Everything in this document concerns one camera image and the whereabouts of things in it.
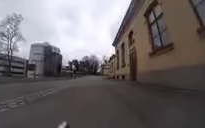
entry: tall building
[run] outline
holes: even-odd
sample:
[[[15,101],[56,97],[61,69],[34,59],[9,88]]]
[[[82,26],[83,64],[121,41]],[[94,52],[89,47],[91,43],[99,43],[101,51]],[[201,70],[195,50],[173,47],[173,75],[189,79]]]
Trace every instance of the tall building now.
[[[26,59],[13,56],[11,63],[11,75],[16,77],[25,77],[27,74]],[[6,54],[0,53],[0,75],[6,75],[8,71],[8,59]]]
[[[62,55],[60,49],[49,43],[31,45],[29,57],[29,77],[57,76],[61,72]]]
[[[132,0],[113,46],[116,79],[205,90],[205,0]]]

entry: yellow building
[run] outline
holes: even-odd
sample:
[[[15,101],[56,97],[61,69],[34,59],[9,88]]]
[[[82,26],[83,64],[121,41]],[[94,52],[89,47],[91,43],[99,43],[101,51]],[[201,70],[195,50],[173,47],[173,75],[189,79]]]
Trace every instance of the yellow building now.
[[[115,78],[115,55],[112,55],[108,61],[109,66],[109,78]]]
[[[205,90],[205,0],[132,0],[113,46],[116,79]]]
[[[101,65],[101,74],[104,76],[109,76],[110,65],[108,63],[104,63]]]

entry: sidewalk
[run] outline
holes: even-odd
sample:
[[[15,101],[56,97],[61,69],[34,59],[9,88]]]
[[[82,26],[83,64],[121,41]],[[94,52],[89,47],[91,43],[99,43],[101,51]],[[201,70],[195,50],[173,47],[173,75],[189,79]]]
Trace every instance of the sidewalk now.
[[[106,87],[147,128],[205,128],[205,92],[131,82]]]

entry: window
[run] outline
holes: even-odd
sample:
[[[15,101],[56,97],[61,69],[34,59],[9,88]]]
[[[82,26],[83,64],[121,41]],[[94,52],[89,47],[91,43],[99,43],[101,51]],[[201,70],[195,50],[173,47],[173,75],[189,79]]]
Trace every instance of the window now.
[[[191,0],[201,26],[205,26],[205,0]]]
[[[117,69],[119,69],[119,51],[116,51],[117,54]]]
[[[122,67],[125,67],[125,43],[121,45],[121,60],[122,60]]]
[[[130,31],[130,33],[128,35],[129,46],[131,46],[135,42],[135,40],[133,39],[133,34],[134,34],[134,32]]]
[[[153,51],[159,51],[168,46],[170,39],[160,5],[154,4],[145,16],[149,24]]]

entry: cloud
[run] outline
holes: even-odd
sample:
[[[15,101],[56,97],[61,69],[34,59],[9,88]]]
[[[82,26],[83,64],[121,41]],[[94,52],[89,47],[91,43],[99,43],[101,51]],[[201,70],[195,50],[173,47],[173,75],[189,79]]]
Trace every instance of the cloud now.
[[[28,58],[30,45],[49,41],[65,60],[113,53],[112,42],[130,0],[0,0],[0,20],[21,13],[20,56]]]

